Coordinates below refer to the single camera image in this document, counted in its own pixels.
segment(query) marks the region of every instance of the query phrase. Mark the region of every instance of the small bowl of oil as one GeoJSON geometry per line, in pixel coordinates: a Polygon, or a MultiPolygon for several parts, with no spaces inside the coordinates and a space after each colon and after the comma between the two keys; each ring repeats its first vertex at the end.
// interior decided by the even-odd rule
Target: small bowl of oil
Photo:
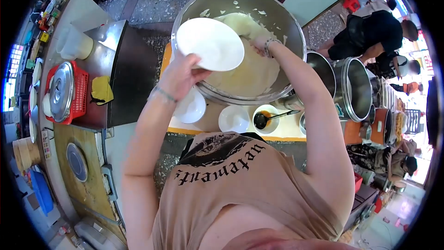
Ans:
{"type": "Polygon", "coordinates": [[[264,105],[259,106],[256,109],[256,111],[253,113],[253,117],[251,119],[252,122],[253,122],[254,129],[256,130],[256,132],[258,132],[259,134],[270,134],[270,133],[272,133],[273,131],[275,131],[278,128],[279,118],[275,118],[273,120],[269,120],[267,122],[267,125],[263,129],[259,130],[256,127],[256,125],[254,124],[254,116],[257,113],[262,113],[266,117],[272,117],[272,116],[275,116],[275,115],[279,115],[278,110],[274,106],[272,106],[272,105],[264,104],[264,105]]]}

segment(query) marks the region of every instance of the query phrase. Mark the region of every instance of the man in black shirt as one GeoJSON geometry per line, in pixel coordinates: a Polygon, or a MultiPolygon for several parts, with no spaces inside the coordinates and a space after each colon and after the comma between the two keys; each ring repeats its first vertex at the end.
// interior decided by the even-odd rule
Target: man in black shirt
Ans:
{"type": "Polygon", "coordinates": [[[402,46],[402,38],[411,42],[418,39],[418,29],[410,20],[399,22],[385,10],[360,18],[349,15],[347,27],[334,39],[322,45],[317,52],[332,60],[358,57],[364,63],[383,52],[392,52],[402,46]]]}

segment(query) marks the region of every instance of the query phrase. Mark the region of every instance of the tiled floor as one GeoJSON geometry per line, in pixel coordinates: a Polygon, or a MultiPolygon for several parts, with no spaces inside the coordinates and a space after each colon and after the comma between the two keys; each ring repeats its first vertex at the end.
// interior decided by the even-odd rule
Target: tiled floor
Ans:
{"type": "MultiPolygon", "coordinates": [[[[159,73],[164,48],[170,40],[173,21],[180,9],[188,1],[189,0],[108,0],[100,6],[115,20],[126,16],[130,25],[139,28],[139,34],[143,37],[144,41],[152,46],[158,54],[159,73]]],[[[334,11],[328,11],[304,29],[304,35],[309,47],[314,49],[318,48],[323,42],[333,38],[344,28],[344,23],[339,16],[339,13],[342,11],[341,6],[335,8],[334,11]]],[[[133,127],[132,125],[128,125],[127,127],[122,126],[125,131],[131,131],[133,127]]],[[[154,177],[159,196],[167,175],[178,162],[186,142],[192,137],[191,135],[176,133],[166,134],[154,177]]],[[[120,144],[117,148],[125,148],[125,145],[121,145],[125,143],[120,140],[114,139],[116,143],[120,144]]],[[[269,144],[288,155],[293,155],[297,168],[301,170],[305,169],[307,156],[305,142],[269,142],[269,144]]]]}

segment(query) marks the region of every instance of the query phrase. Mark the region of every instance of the pot lid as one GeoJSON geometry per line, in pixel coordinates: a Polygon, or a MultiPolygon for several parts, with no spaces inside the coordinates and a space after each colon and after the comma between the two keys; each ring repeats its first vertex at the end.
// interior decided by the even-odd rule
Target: pot lid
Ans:
{"type": "Polygon", "coordinates": [[[69,62],[63,62],[54,73],[49,101],[53,118],[63,122],[69,115],[72,95],[74,92],[74,73],[69,62]]]}
{"type": "Polygon", "coordinates": [[[86,166],[83,154],[75,144],[68,143],[68,147],[66,147],[66,158],[75,177],[79,181],[85,182],[88,178],[88,167],[86,166]]]}

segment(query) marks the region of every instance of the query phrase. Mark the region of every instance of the batter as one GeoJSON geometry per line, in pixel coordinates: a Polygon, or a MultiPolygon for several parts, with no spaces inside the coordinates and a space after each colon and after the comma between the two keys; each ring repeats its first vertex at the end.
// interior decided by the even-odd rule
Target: batter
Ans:
{"type": "Polygon", "coordinates": [[[213,72],[205,82],[227,93],[241,97],[257,97],[266,91],[278,78],[279,64],[275,59],[260,56],[249,40],[258,36],[276,39],[264,25],[259,25],[248,14],[231,13],[214,18],[230,26],[241,36],[245,55],[242,63],[226,72],[213,72]]]}

